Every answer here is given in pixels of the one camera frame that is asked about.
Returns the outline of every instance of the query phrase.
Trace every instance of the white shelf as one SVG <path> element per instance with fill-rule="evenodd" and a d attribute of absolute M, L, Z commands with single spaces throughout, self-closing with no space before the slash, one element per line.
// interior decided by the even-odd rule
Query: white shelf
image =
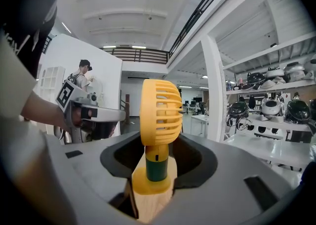
<path fill-rule="evenodd" d="M 258 68 L 268 67 L 288 60 L 295 60 L 296 58 L 313 53 L 315 51 L 316 33 L 308 33 L 287 42 L 281 43 L 275 47 L 263 50 L 249 57 L 242 58 L 229 65 L 223 67 L 224 70 L 229 70 L 235 74 L 253 71 Z"/>
<path fill-rule="evenodd" d="M 316 82 L 314 80 L 301 80 L 301 81 L 296 81 L 296 82 L 291 82 L 291 83 L 286 83 L 286 84 L 274 85 L 273 87 L 270 87 L 268 89 L 259 88 L 258 90 L 250 89 L 250 90 L 227 91 L 226 95 L 267 93 L 267 92 L 286 90 L 286 89 L 290 89 L 290 88 L 310 86 L 310 85 L 315 85 L 315 84 L 316 84 Z"/>
<path fill-rule="evenodd" d="M 274 163 L 305 168 L 316 159 L 316 145 L 272 140 L 245 134 L 235 134 L 223 143 Z"/>
<path fill-rule="evenodd" d="M 287 122 L 278 123 L 278 122 L 273 122 L 271 120 L 260 121 L 258 120 L 258 118 L 259 118 L 259 115 L 250 115 L 248 117 L 248 120 L 252 121 L 252 123 L 248 121 L 247 124 L 266 127 L 266 128 L 277 128 L 277 129 L 292 130 L 292 131 L 295 130 L 295 131 L 310 132 L 309 127 L 305 124 L 292 124 L 292 123 L 287 123 Z"/>

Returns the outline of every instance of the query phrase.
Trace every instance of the black helmet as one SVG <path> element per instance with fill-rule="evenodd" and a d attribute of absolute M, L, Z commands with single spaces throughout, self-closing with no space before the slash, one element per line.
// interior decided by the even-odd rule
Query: black helmet
<path fill-rule="evenodd" d="M 248 84 L 261 84 L 266 80 L 266 77 L 262 73 L 248 73 L 247 83 Z"/>
<path fill-rule="evenodd" d="M 230 126 L 230 127 L 237 126 L 237 129 L 239 129 L 239 127 L 241 126 L 239 124 L 240 120 L 243 118 L 247 119 L 249 116 L 248 109 L 249 109 L 248 104 L 245 101 L 237 101 L 237 102 L 232 103 L 230 107 L 228 108 L 228 113 L 226 117 L 227 126 Z M 235 125 L 233 125 L 233 121 L 232 121 L 233 118 L 236 119 Z"/>
<path fill-rule="evenodd" d="M 310 108 L 301 100 L 291 100 L 287 103 L 285 119 L 295 124 L 306 124 L 311 117 Z"/>
<path fill-rule="evenodd" d="M 310 101 L 311 118 L 316 120 L 316 99 Z"/>

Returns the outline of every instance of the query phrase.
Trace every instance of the ceiling light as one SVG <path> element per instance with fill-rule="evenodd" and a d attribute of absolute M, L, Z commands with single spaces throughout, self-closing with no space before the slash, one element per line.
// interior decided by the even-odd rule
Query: ceiling light
<path fill-rule="evenodd" d="M 70 30 L 66 27 L 66 25 L 65 25 L 63 22 L 62 22 L 62 24 L 64 25 L 64 27 L 66 28 L 66 30 L 68 30 L 68 32 L 71 33 Z"/>
<path fill-rule="evenodd" d="M 134 48 L 134 49 L 146 49 L 145 46 L 132 46 L 132 48 Z"/>

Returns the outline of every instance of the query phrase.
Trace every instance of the white partition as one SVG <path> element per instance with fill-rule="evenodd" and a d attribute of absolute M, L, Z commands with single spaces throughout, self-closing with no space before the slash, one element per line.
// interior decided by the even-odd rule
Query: white partition
<path fill-rule="evenodd" d="M 93 68 L 86 77 L 95 77 L 102 86 L 103 106 L 110 109 L 119 109 L 119 90 L 122 69 L 122 60 L 76 38 L 59 35 L 50 43 L 45 57 L 41 59 L 43 70 L 50 67 L 62 66 L 65 68 L 65 78 L 79 68 L 81 59 L 90 61 Z M 119 135 L 119 124 L 114 135 Z"/>

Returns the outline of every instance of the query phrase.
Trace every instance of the backpack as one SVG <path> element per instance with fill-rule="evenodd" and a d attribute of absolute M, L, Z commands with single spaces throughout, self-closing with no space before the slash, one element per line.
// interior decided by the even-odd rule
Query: backpack
<path fill-rule="evenodd" d="M 68 76 L 68 78 L 66 78 L 66 80 L 69 80 L 72 84 L 77 86 L 77 77 L 83 74 L 77 74 L 77 75 L 73 75 L 72 73 Z"/>

